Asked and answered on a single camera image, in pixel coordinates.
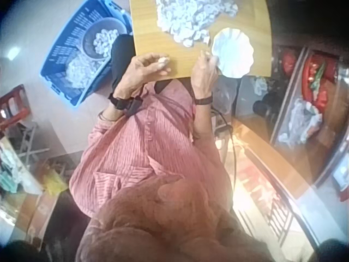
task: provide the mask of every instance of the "right hand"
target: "right hand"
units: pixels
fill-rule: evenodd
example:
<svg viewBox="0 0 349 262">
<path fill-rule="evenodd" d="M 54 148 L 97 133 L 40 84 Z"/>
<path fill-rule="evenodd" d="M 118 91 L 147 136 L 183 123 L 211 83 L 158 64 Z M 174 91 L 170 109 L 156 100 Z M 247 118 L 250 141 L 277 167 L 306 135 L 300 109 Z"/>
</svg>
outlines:
<svg viewBox="0 0 349 262">
<path fill-rule="evenodd" d="M 217 63 L 217 56 L 201 51 L 191 74 L 191 86 L 196 99 L 204 99 L 212 95 L 213 83 L 218 78 Z"/>
</svg>

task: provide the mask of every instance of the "white paper plate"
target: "white paper plate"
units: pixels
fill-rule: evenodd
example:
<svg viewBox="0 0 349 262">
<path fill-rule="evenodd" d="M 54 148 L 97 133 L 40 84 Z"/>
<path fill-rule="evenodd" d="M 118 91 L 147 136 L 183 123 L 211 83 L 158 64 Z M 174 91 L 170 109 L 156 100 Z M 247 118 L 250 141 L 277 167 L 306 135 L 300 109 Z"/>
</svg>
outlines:
<svg viewBox="0 0 349 262">
<path fill-rule="evenodd" d="M 212 54 L 219 57 L 218 67 L 228 78 L 242 78 L 253 65 L 250 39 L 239 29 L 224 28 L 215 37 Z"/>
</svg>

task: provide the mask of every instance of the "bowl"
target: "bowl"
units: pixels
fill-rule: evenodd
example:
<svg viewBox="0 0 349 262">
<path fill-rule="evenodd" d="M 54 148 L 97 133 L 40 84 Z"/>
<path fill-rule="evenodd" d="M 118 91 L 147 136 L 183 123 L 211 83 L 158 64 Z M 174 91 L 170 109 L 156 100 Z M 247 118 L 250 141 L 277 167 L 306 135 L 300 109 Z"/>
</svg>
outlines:
<svg viewBox="0 0 349 262">
<path fill-rule="evenodd" d="M 253 65 L 254 49 L 249 37 L 239 29 L 224 28 L 213 40 L 212 55 L 218 56 L 218 68 L 228 78 L 242 78 Z"/>
<path fill-rule="evenodd" d="M 127 33 L 125 25 L 120 20 L 113 17 L 106 17 L 92 24 L 82 37 L 81 50 L 85 55 L 94 60 L 106 59 L 103 57 L 103 55 L 96 53 L 95 46 L 93 45 L 96 34 L 100 33 L 102 29 L 106 29 L 108 31 L 116 29 L 119 35 Z"/>
</svg>

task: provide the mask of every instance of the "blue plastic basket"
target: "blue plastic basket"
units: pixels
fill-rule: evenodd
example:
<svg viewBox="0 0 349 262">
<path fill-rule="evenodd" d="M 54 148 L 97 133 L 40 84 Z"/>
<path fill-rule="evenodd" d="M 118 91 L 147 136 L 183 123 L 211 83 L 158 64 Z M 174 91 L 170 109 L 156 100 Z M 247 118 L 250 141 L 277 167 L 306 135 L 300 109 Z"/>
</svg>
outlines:
<svg viewBox="0 0 349 262">
<path fill-rule="evenodd" d="M 110 71 L 107 59 L 95 73 L 93 81 L 86 88 L 73 88 L 65 78 L 65 69 L 84 32 L 96 21 L 104 17 L 115 17 L 122 21 L 127 33 L 132 34 L 131 16 L 111 0 L 87 0 L 72 16 L 55 41 L 41 69 L 40 76 L 64 100 L 74 107 L 79 106 L 90 94 L 96 91 L 103 77 Z"/>
</svg>

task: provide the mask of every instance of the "hand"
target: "hand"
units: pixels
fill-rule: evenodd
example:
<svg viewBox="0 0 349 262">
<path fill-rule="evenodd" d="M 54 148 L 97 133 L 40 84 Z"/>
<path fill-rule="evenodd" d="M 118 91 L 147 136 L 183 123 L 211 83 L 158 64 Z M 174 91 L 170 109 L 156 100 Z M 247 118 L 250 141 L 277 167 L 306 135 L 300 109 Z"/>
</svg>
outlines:
<svg viewBox="0 0 349 262">
<path fill-rule="evenodd" d="M 113 96 L 128 99 L 143 84 L 155 81 L 159 76 L 167 75 L 171 69 L 165 68 L 168 61 L 158 62 L 162 57 L 168 58 L 168 55 L 165 53 L 146 53 L 133 57 Z"/>
<path fill-rule="evenodd" d="M 218 78 L 217 62 L 217 56 L 201 51 L 191 73 L 191 86 L 196 99 L 204 99 L 212 95 L 213 83 Z"/>
</svg>

